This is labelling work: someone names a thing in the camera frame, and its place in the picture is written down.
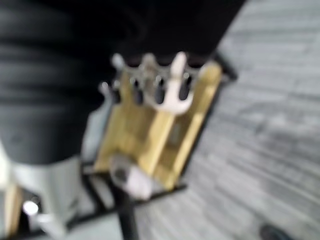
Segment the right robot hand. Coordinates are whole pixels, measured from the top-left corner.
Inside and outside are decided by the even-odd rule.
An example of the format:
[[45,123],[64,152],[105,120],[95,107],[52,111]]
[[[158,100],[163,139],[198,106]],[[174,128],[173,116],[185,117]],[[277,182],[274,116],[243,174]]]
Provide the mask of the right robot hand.
[[77,216],[80,154],[112,56],[180,51],[206,58],[242,0],[3,0],[0,142],[12,176],[40,201],[36,220],[62,239]]

